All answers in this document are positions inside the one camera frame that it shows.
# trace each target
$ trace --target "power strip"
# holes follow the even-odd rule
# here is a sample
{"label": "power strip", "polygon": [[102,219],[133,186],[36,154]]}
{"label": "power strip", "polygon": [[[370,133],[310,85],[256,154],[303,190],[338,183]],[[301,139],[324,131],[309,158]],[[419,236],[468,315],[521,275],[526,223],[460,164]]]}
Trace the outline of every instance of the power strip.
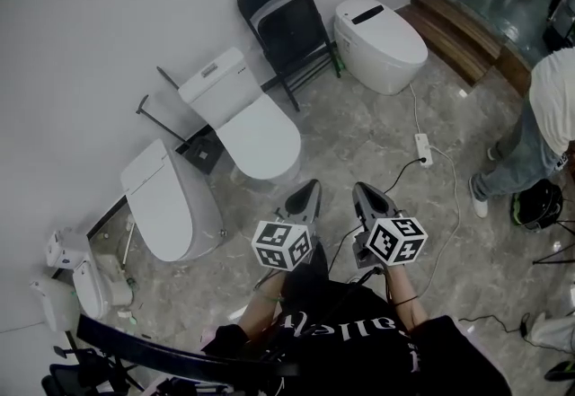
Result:
{"label": "power strip", "polygon": [[421,161],[421,166],[424,168],[429,168],[433,164],[433,158],[431,158],[431,149],[429,148],[428,135],[416,134],[415,145],[417,146],[417,155],[419,158],[425,159],[425,161]]}

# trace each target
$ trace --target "wooden stair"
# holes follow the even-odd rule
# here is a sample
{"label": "wooden stair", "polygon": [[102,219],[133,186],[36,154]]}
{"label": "wooden stair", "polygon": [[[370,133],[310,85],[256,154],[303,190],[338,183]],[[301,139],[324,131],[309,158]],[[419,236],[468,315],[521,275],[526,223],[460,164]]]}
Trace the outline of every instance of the wooden stair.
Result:
{"label": "wooden stair", "polygon": [[397,13],[470,86],[475,86],[500,56],[500,41],[448,0],[411,0]]}

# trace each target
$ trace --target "floor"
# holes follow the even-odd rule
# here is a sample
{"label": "floor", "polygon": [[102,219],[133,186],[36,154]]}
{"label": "floor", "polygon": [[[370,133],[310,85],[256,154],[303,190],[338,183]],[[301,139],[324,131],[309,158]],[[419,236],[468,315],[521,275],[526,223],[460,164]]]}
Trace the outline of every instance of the floor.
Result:
{"label": "floor", "polygon": [[543,42],[551,0],[457,0],[515,43],[534,66],[549,54]]}
{"label": "floor", "polygon": [[[493,200],[489,217],[481,220],[474,215],[468,197],[470,174],[490,167],[486,148],[518,116],[521,101],[517,94],[494,69],[471,91],[433,54],[413,89],[422,132],[453,158],[461,205],[461,227],[438,264],[431,289],[422,298],[430,315],[474,318],[496,314],[515,328],[526,312],[533,317],[541,311],[566,314],[571,309],[572,268],[532,266],[531,261],[552,252],[554,242],[569,243],[570,236],[560,227],[539,234],[513,227],[506,198]],[[362,180],[386,189],[415,158],[411,92],[408,89],[385,97],[347,72],[338,80],[328,71],[297,95],[300,113],[293,111],[282,91],[274,89],[270,94],[302,134],[299,179],[317,178],[322,183],[317,232],[332,257],[343,234],[358,225],[351,201],[354,183]],[[428,283],[437,256],[457,223],[450,164],[438,154],[433,160],[427,170],[417,164],[410,166],[389,194],[400,208],[417,216],[429,234],[423,253],[408,266],[418,291]],[[575,196],[565,174],[555,180],[567,188],[567,195]],[[135,231],[127,272],[137,282],[130,307],[137,325],[116,312],[105,318],[106,323],[170,347],[197,351],[218,325],[229,322],[228,315],[247,304],[253,285],[265,271],[252,254],[252,233],[257,222],[270,215],[274,200],[285,188],[245,177],[227,154],[208,181],[221,207],[228,241],[204,259],[164,263],[151,255]],[[123,207],[94,237],[96,251],[121,257],[128,213],[128,206]],[[346,281],[356,272],[347,241],[332,278]],[[381,279],[374,277],[369,282],[375,290],[383,288]],[[564,394],[564,384],[547,383],[543,375],[566,355],[532,348],[518,334],[506,335],[493,320],[476,322],[472,334],[500,363],[515,394]]]}

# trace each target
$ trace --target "fiducial marker cube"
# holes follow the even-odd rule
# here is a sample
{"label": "fiducial marker cube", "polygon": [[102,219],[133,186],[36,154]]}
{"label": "fiducial marker cube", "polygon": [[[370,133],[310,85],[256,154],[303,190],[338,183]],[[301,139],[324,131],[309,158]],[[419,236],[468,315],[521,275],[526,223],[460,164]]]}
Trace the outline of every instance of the fiducial marker cube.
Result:
{"label": "fiducial marker cube", "polygon": [[385,265],[399,265],[415,261],[427,239],[415,217],[377,219],[366,247]]}
{"label": "fiducial marker cube", "polygon": [[252,248],[261,265],[292,271],[312,250],[306,225],[260,221]]}

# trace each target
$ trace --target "black shirt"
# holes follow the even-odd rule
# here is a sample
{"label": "black shirt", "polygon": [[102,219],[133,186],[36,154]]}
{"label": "black shirt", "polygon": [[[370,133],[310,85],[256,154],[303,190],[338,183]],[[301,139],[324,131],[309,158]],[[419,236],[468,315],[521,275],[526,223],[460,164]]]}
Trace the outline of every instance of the black shirt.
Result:
{"label": "black shirt", "polygon": [[[264,392],[275,395],[283,384],[280,395],[511,394],[503,375],[450,318],[427,321],[409,334],[394,308],[365,287],[300,338],[351,286],[330,281],[300,308],[279,316],[262,352],[285,350],[279,360],[299,363],[301,377],[267,382]],[[250,345],[233,324],[220,327],[204,351],[240,357]]]}

